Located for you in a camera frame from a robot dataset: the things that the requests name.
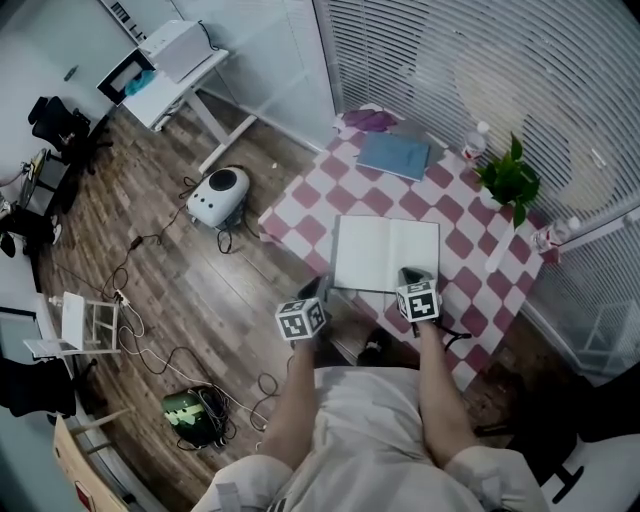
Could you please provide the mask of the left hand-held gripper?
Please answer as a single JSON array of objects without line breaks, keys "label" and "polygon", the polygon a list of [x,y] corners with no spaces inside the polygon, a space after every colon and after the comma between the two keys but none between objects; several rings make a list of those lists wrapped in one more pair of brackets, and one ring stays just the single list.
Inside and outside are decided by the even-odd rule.
[{"label": "left hand-held gripper", "polygon": [[288,342],[313,338],[332,318],[329,312],[331,275],[315,276],[298,291],[298,299],[282,303],[275,313],[276,324]]}]

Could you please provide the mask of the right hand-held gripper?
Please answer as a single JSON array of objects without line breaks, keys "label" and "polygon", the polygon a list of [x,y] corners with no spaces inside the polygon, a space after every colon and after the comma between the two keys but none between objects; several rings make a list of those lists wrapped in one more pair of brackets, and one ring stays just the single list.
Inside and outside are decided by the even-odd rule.
[{"label": "right hand-held gripper", "polygon": [[399,271],[396,299],[401,315],[410,323],[432,321],[440,316],[441,299],[437,278],[410,267]]}]

